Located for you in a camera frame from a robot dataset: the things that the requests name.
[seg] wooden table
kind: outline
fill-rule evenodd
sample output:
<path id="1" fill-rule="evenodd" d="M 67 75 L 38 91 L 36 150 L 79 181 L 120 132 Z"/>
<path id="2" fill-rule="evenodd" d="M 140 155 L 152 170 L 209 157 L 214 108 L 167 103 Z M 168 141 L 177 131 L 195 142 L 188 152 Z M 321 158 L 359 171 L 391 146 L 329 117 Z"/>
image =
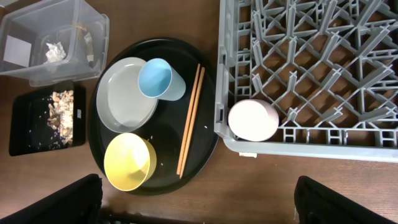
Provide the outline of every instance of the wooden table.
<path id="1" fill-rule="evenodd" d="M 215 0 L 88 0 L 110 18 L 108 62 L 141 39 L 168 36 L 200 49 L 215 65 L 219 2 Z M 87 102 L 96 80 L 83 82 Z M 295 223 L 293 192 L 307 175 L 355 202 L 398 222 L 398 164 L 306 157 L 239 157 L 219 142 L 208 165 L 186 186 L 158 197 L 114 189 L 91 155 L 88 142 L 71 149 L 10 157 L 12 102 L 32 91 L 25 80 L 0 77 L 0 217 L 96 173 L 103 205 L 114 212 L 210 223 Z"/>

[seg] transparent plastic box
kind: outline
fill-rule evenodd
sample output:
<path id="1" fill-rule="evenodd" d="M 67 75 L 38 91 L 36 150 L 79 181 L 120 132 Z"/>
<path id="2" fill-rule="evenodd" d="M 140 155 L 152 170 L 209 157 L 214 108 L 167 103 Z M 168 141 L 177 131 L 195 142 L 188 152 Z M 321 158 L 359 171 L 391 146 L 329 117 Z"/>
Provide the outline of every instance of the transparent plastic box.
<path id="1" fill-rule="evenodd" d="M 109 19 L 83 0 L 41 1 L 4 16 L 0 75 L 29 79 L 31 86 L 100 76 L 106 65 Z M 67 56 L 46 63 L 46 43 L 60 42 Z"/>

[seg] pair of chopsticks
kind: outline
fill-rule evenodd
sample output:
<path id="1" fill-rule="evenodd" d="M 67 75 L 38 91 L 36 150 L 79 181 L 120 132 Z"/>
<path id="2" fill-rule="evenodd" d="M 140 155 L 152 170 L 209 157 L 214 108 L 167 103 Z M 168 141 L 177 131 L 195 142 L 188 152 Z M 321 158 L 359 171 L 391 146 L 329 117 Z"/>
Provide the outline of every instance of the pair of chopsticks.
<path id="1" fill-rule="evenodd" d="M 182 144 L 180 150 L 180 159 L 178 160 L 177 174 L 182 178 L 184 173 L 185 163 L 187 161 L 189 146 L 192 138 L 193 125 L 195 123 L 195 117 L 197 115 L 198 103 L 201 86 L 203 84 L 203 77 L 205 76 L 205 68 L 201 68 L 198 64 L 197 74 L 195 76 L 195 82 L 193 83 L 193 89 L 191 94 L 191 100 L 189 101 L 188 115 L 185 122 L 184 134 L 182 137 Z"/>

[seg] blue cup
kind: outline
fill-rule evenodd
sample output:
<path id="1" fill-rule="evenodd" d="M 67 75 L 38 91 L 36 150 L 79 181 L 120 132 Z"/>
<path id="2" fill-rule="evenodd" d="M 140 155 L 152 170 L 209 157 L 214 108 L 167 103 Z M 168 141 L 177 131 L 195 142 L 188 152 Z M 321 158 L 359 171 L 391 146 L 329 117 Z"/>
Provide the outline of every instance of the blue cup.
<path id="1" fill-rule="evenodd" d="M 179 100 L 185 93 L 184 79 L 161 58 L 155 58 L 141 68 L 138 74 L 138 88 L 149 98 Z"/>

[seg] yellow bowl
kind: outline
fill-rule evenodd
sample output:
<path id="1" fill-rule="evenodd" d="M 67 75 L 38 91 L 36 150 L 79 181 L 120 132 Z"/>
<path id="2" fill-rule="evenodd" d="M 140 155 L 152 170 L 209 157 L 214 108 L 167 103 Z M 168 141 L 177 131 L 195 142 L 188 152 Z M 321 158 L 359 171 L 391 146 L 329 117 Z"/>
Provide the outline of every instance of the yellow bowl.
<path id="1" fill-rule="evenodd" d="M 145 139 L 133 133 L 116 136 L 105 152 L 105 174 L 119 190 L 138 188 L 155 171 L 156 153 Z"/>

